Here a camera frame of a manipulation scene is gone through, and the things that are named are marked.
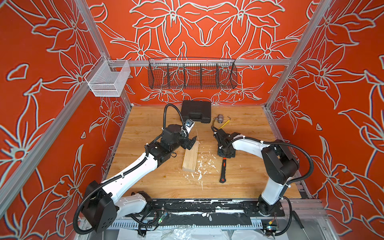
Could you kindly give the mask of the claw hammer red black handle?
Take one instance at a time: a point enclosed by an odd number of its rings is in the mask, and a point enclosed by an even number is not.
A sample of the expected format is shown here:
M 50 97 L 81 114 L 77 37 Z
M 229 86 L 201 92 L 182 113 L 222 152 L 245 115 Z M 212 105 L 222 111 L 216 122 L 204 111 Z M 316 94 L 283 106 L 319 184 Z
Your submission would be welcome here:
M 227 167 L 227 159 L 223 158 L 222 160 L 222 167 L 221 167 L 221 176 L 219 182 L 224 184 L 226 180 L 226 167 Z

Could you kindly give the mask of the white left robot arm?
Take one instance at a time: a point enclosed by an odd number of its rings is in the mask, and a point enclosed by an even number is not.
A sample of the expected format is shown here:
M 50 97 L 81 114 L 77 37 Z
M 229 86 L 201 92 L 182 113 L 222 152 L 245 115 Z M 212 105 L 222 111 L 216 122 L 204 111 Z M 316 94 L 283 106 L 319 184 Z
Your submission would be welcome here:
M 172 124 L 163 128 L 163 132 L 145 145 L 145 151 L 131 165 L 101 183 L 91 182 L 74 215 L 75 232 L 79 235 L 101 233 L 115 219 L 142 212 L 151 200 L 146 193 L 138 192 L 125 201 L 122 196 L 141 178 L 169 160 L 176 149 L 190 150 L 197 139 L 189 138 L 194 125 L 192 120 L 187 120 L 183 125 Z

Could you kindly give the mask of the light wooden block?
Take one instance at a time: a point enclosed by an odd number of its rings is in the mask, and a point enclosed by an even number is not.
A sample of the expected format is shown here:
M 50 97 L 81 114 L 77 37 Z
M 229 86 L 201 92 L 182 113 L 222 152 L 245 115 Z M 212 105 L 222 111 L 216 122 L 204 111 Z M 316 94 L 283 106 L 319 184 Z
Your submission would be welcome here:
M 190 150 L 185 151 L 182 170 L 194 173 L 198 159 L 199 141 L 196 141 Z

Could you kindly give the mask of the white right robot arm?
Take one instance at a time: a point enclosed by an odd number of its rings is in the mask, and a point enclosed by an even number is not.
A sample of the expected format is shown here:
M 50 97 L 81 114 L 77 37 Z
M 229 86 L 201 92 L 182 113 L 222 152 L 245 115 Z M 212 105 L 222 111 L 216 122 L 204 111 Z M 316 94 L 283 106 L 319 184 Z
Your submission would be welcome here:
M 228 134 L 223 129 L 214 130 L 213 136 L 220 157 L 234 158 L 236 151 L 243 151 L 263 159 L 269 178 L 259 196 L 258 210 L 263 216 L 270 215 L 300 166 L 289 148 L 282 141 L 267 143 L 239 133 Z

